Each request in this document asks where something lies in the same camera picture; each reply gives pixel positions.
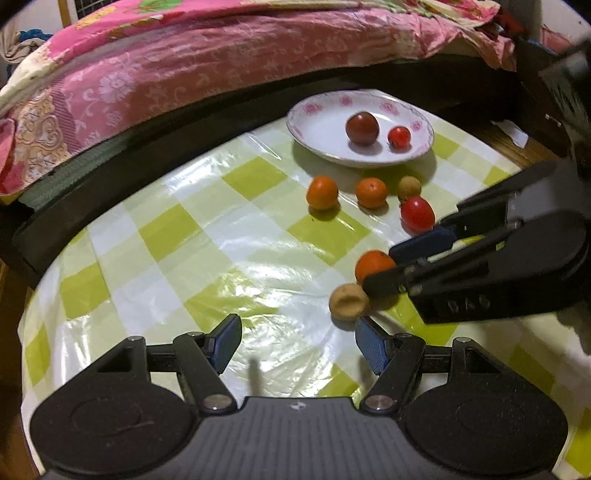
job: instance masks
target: pink blanket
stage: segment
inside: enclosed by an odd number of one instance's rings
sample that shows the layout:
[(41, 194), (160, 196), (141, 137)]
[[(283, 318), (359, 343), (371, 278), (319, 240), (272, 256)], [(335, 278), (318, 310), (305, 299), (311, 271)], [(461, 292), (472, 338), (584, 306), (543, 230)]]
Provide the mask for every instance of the pink blanket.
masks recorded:
[[(0, 148), (0, 156), (8, 153), (0, 158), (0, 195), (133, 125), (222, 92), (321, 69), (424, 59), (457, 38), (491, 67), (513, 68), (509, 40), (493, 42), (441, 15), (385, 8), (234, 15), (234, 7), (220, 15), (214, 4), (121, 0), (49, 41), (35, 59), (49, 74), (5, 108), (13, 128), (0, 129), (0, 145), (8, 146)], [(188, 5), (209, 7), (196, 14)], [(248, 0), (241, 8), (260, 5)]]

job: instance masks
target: plate rim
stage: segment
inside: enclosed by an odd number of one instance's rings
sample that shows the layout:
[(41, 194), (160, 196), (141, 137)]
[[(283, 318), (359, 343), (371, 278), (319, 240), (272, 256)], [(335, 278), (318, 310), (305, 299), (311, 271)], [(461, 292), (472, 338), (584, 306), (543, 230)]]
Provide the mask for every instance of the plate rim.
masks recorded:
[[(383, 98), (383, 99), (387, 99), (390, 100), (392, 102), (396, 102), (396, 103), (400, 103), (400, 104), (404, 104), (406, 107), (408, 107), (414, 114), (416, 114), (418, 117), (420, 117), (422, 120), (425, 120), (425, 122), (427, 123), (428, 126), (428, 133), (430, 134), (430, 141), (428, 148), (426, 149), (425, 153), (422, 153), (420, 155), (417, 155), (416, 157), (411, 157), (408, 158), (406, 160), (400, 160), (400, 161), (395, 161), (392, 163), (381, 163), (381, 162), (367, 162), (364, 163), (362, 161), (359, 160), (353, 160), (351, 158), (344, 158), (344, 157), (339, 157), (338, 155), (334, 155), (331, 153), (327, 153), (327, 152), (322, 152), (320, 150), (317, 150), (315, 148), (311, 148), (308, 145), (304, 145), (304, 143), (302, 143), (300, 140), (298, 140), (297, 135), (294, 133), (294, 131), (291, 129), (291, 125), (290, 125), (290, 114), (296, 109), (296, 107), (298, 107), (299, 104), (304, 103), (309, 101), (310, 99), (313, 99), (315, 97), (318, 97), (320, 95), (326, 95), (326, 94), (337, 94), (337, 93), (341, 93), (341, 94), (347, 94), (347, 93), (365, 93), (367, 95), (371, 95), (371, 96), (375, 96), (378, 98)], [(332, 158), (333, 160), (337, 160), (339, 162), (343, 162), (343, 164), (348, 164), (349, 166), (353, 166), (352, 164), (356, 164), (358, 165), (360, 168), (366, 167), (366, 168), (371, 168), (371, 167), (379, 167), (379, 166), (384, 166), (384, 167), (389, 167), (392, 165), (397, 165), (397, 164), (403, 164), (406, 162), (409, 162), (411, 160), (415, 160), (416, 158), (422, 157), (423, 155), (427, 154), (429, 152), (429, 150), (432, 149), (433, 144), (435, 143), (435, 132), (433, 130), (433, 126), (431, 124), (431, 122), (428, 120), (428, 118), (420, 111), (417, 110), (417, 107), (415, 107), (414, 105), (412, 105), (411, 103), (408, 102), (404, 102), (403, 100), (396, 98), (395, 96), (389, 95), (385, 92), (380, 92), (380, 91), (374, 91), (374, 90), (370, 90), (370, 89), (358, 89), (358, 90), (331, 90), (329, 92), (321, 92), (321, 93), (317, 93), (315, 95), (310, 95), (309, 97), (306, 97), (302, 100), (300, 100), (299, 102), (297, 102), (294, 106), (292, 106), (289, 111), (287, 112), (287, 121), (285, 122), (287, 129), (289, 130), (291, 136), (294, 138), (294, 140), (296, 142), (298, 142), (302, 147), (310, 150), (312, 153), (315, 153), (319, 156), (324, 156), (324, 157), (329, 157)]]

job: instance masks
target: checkered tablecloth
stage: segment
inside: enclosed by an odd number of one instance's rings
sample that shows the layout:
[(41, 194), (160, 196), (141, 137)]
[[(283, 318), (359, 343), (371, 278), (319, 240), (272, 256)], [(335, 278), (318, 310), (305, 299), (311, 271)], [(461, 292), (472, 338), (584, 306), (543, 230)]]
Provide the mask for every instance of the checkered tablecloth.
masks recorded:
[[(92, 222), (47, 271), (20, 325), (26, 431), (40, 401), (123, 338), (169, 343), (212, 330), (228, 313), (239, 314), (244, 328), (223, 375), (239, 400), (249, 394), (253, 362), (268, 395), (359, 400), (374, 377), (353, 332), (331, 321), (328, 297), (354, 281), (363, 252), (387, 251), (408, 236), (395, 195), (387, 213), (368, 215), (357, 207), (355, 184), (378, 176), (395, 194), (400, 177), (415, 175), (440, 218), (517, 171), (476, 138), (426, 115), (436, 132), (433, 151), (402, 166), (359, 171), (329, 163), (296, 144), (282, 119), (196, 158)], [(306, 188), (319, 174), (339, 185), (336, 217), (308, 211)], [(556, 315), (426, 326), (400, 296), (381, 321), (432, 344), (476, 339), (567, 414), (570, 434), (556, 474), (591, 473), (591, 362)], [(166, 374), (154, 381), (178, 391)]]

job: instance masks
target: round table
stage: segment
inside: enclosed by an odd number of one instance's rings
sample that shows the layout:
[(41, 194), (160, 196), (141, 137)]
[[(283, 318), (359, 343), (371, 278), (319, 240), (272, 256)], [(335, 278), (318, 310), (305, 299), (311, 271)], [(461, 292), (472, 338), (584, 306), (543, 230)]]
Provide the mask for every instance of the round table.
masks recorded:
[[(229, 313), (241, 316), (243, 341), (222, 378), (238, 401), (252, 393), (253, 367), (265, 395), (358, 401), (375, 377), (353, 332), (332, 322), (328, 297), (354, 281), (363, 252), (387, 251), (408, 235), (395, 195), (387, 212), (371, 215), (358, 208), (355, 184), (377, 176), (395, 193), (403, 175), (414, 175), (440, 218), (518, 170), (424, 113), (436, 133), (433, 149), (401, 166), (360, 171), (329, 163), (295, 143), (280, 119), (195, 158), (92, 222), (53, 262), (20, 325), (25, 431), (40, 401), (125, 337), (170, 343), (211, 331)], [(336, 216), (308, 210), (306, 189), (319, 174), (339, 185)], [(436, 345), (474, 338), (567, 414), (569, 441), (555, 473), (591, 473), (591, 362), (556, 315), (427, 326), (401, 295), (379, 320)], [(172, 374), (153, 380), (178, 392)]]

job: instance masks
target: beige cloth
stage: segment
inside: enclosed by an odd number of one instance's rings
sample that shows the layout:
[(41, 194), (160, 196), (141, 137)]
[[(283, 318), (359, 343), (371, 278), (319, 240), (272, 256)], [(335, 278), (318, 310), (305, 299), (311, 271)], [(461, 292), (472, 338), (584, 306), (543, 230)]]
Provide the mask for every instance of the beige cloth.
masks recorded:
[(40, 38), (31, 38), (22, 42), (18, 41), (19, 32), (15, 21), (9, 22), (0, 34), (0, 56), (6, 63), (19, 64), (31, 52), (45, 43)]

